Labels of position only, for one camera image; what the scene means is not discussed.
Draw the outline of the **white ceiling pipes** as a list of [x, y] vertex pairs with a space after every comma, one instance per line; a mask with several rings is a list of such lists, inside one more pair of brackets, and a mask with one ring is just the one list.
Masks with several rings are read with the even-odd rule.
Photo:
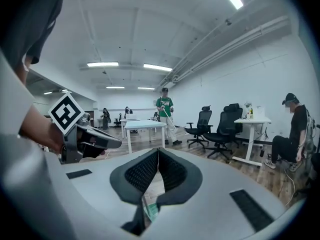
[[167, 85], [168, 83], [178, 83], [188, 75], [199, 71], [200, 69], [208, 66], [209, 64], [213, 63], [217, 59], [227, 55], [228, 53], [232, 52], [233, 50], [240, 48], [241, 46], [256, 40], [263, 35], [281, 29], [283, 27], [289, 26], [290, 20], [288, 16], [280, 16], [275, 18], [269, 22], [266, 22], [258, 27], [250, 30], [249, 32], [241, 35], [240, 37], [230, 41], [229, 43], [225, 44], [224, 46], [220, 47], [219, 49], [215, 50], [214, 52], [210, 53], [208, 56], [204, 57], [202, 60], [197, 62], [195, 65], [189, 67], [185, 70], [182, 74], [178, 77], [169, 77], [166, 76], [163, 81], [159, 84], [161, 87]]

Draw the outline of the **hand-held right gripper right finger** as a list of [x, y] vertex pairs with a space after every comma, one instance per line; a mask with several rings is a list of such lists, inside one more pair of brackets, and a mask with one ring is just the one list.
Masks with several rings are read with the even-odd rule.
[[184, 204], [162, 206], [143, 239], [240, 240], [253, 235], [253, 227], [230, 196], [239, 190], [245, 190], [274, 220], [286, 211], [272, 192], [238, 169], [188, 152], [170, 152], [196, 165], [202, 184]]

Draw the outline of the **white standing desk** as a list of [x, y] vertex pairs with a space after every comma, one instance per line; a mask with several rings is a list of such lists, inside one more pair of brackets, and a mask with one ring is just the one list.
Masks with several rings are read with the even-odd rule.
[[249, 132], [249, 141], [248, 141], [248, 147], [247, 147], [247, 152], [246, 152], [246, 156], [245, 158], [240, 158], [240, 157], [237, 157], [237, 156], [233, 156], [232, 159], [235, 160], [235, 161], [238, 161], [238, 162], [242, 162], [242, 163], [245, 163], [245, 164], [249, 164], [249, 165], [253, 165], [253, 166], [257, 166], [257, 167], [261, 167], [262, 166], [262, 163], [261, 162], [256, 162], [256, 161], [253, 161], [253, 160], [250, 160], [250, 157], [251, 157], [251, 153], [252, 153], [252, 148], [253, 148], [253, 145], [255, 143], [255, 126], [256, 125], [263, 125], [263, 124], [271, 124], [272, 121], [267, 118], [267, 117], [261, 117], [261, 118], [246, 118], [246, 119], [237, 119], [234, 121], [235, 123], [242, 123], [242, 124], [245, 124], [245, 125], [249, 125], [250, 126], [250, 132]]

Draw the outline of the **white long desk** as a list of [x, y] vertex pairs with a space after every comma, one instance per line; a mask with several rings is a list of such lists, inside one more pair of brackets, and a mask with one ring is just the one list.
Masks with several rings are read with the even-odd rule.
[[127, 134], [126, 134], [126, 130], [125, 130], [126, 123], [127, 122], [134, 122], [134, 121], [140, 121], [140, 119], [136, 118], [136, 119], [121, 119], [120, 120], [122, 139], [127, 138]]

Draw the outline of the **flower vase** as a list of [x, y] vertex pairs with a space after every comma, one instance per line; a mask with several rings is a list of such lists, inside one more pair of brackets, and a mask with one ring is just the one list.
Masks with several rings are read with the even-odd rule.
[[244, 106], [245, 106], [246, 109], [247, 109], [245, 118], [246, 118], [246, 119], [252, 119], [252, 118], [253, 118], [253, 107], [252, 107], [252, 103], [247, 101], [247, 102], [244, 103]]

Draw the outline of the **person's left forearm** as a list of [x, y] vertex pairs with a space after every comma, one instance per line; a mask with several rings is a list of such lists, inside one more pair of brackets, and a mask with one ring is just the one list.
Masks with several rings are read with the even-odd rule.
[[63, 134], [60, 129], [43, 116], [34, 105], [31, 105], [27, 112], [19, 134], [52, 149], [56, 154], [60, 154], [64, 146]]

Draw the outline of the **light blue table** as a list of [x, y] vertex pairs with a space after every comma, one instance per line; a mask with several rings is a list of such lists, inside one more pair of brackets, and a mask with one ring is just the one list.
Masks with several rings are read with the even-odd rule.
[[152, 128], [161, 128], [161, 137], [162, 137], [162, 144], [163, 148], [166, 147], [165, 144], [165, 129], [167, 125], [163, 122], [153, 121], [153, 120], [136, 120], [136, 121], [127, 121], [124, 127], [124, 131], [126, 132], [127, 136], [127, 145], [128, 145], [128, 152], [132, 153], [132, 143], [131, 143], [131, 134], [130, 130], [140, 130], [140, 129], [149, 129]]

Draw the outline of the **white card box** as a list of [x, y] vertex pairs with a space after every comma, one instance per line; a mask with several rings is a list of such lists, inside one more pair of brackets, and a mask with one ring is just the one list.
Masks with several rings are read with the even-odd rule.
[[256, 106], [253, 110], [253, 118], [255, 120], [264, 120], [265, 117], [265, 108], [263, 106]]

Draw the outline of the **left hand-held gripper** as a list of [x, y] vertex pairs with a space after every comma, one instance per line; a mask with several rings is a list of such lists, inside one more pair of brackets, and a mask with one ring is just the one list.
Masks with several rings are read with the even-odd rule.
[[48, 111], [52, 122], [62, 132], [61, 162], [78, 163], [87, 147], [117, 149], [122, 141], [98, 128], [90, 126], [90, 115], [80, 107], [70, 93], [65, 93]]

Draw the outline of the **person's left hand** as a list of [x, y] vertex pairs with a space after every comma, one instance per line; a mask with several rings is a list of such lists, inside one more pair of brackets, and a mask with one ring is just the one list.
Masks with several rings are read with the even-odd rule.
[[79, 147], [82, 151], [83, 158], [97, 158], [100, 155], [105, 154], [105, 150], [102, 148], [97, 148], [91, 144], [96, 144], [96, 138], [94, 136], [82, 138], [79, 141]]

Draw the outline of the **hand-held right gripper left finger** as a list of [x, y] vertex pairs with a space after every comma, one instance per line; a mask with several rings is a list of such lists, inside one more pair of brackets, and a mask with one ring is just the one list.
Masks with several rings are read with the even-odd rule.
[[160, 240], [160, 231], [150, 225], [140, 235], [130, 232], [138, 219], [144, 224], [143, 210], [120, 199], [110, 183], [117, 168], [141, 158], [150, 149], [131, 154], [61, 165], [51, 153], [44, 155], [45, 185], [43, 228], [55, 240]]

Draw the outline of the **white flat mop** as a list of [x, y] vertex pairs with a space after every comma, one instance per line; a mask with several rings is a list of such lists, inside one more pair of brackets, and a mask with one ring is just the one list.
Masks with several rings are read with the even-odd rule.
[[183, 126], [183, 127], [176, 127], [176, 126], [174, 125], [173, 121], [171, 120], [171, 118], [169, 117], [168, 113], [166, 112], [164, 106], [162, 106], [162, 110], [164, 111], [164, 113], [166, 114], [167, 119], [169, 120], [169, 122], [170, 122], [171, 125], [173, 126], [174, 133], [175, 133], [176, 135], [182, 135], [182, 134], [184, 134], [184, 133], [186, 132], [186, 131], [185, 131], [185, 127], [184, 127], [184, 126]]

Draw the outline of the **person's black shirt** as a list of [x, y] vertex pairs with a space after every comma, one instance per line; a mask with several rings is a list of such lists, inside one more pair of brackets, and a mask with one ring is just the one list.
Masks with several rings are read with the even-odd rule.
[[8, 64], [15, 68], [24, 56], [32, 64], [40, 60], [44, 44], [55, 27], [63, 0], [25, 0], [0, 22], [0, 48]]

